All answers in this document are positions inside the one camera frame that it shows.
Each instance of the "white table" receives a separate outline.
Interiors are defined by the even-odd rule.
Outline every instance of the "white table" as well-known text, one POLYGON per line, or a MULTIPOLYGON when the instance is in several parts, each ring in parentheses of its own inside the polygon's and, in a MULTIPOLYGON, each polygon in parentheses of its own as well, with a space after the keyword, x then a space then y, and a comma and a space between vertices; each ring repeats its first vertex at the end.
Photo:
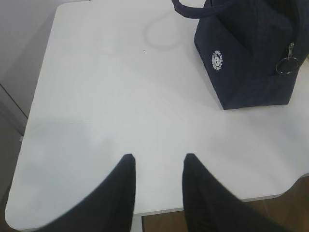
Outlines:
POLYGON ((309 173, 309 63, 288 106, 223 111, 169 0, 58 8, 5 217, 39 228, 88 195, 126 153, 135 214, 182 208, 186 153, 237 197, 284 193, 309 173))

